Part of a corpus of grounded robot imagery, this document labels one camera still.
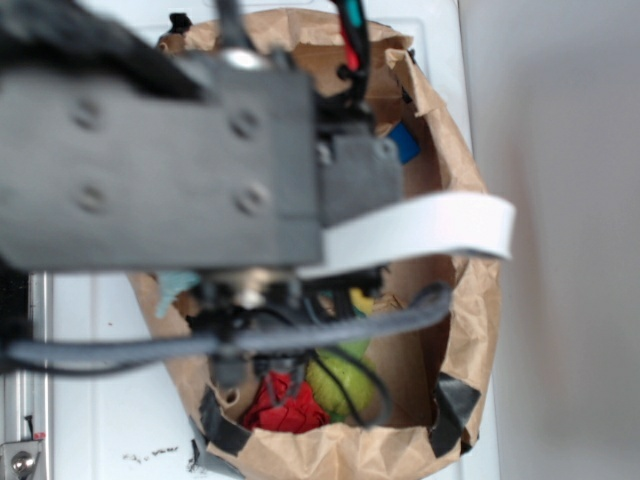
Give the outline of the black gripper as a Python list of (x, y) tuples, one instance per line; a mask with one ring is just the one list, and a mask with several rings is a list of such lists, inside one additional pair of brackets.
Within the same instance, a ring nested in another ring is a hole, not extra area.
[(206, 59), (199, 83), (50, 58), (1, 63), (1, 261), (26, 272), (193, 270), (220, 289), (253, 267), (350, 285), (322, 241), (400, 198), (370, 105), (298, 69)]

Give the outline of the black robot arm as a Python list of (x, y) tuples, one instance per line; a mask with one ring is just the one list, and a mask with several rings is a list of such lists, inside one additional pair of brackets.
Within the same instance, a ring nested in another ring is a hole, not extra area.
[(28, 273), (187, 271), (196, 330), (121, 343), (47, 344), (1, 321), (1, 367), (119, 372), (204, 354), (227, 384), (254, 355), (394, 334), (410, 316), (315, 320), (322, 289), (372, 289), (390, 258), (329, 263), (326, 239), (401, 195), (394, 146), (365, 100), (370, 37), (337, 5), (342, 81), (321, 94), (281, 47), (260, 52), (220, 1), (215, 52), (169, 57), (73, 1), (1, 5), (1, 264)]

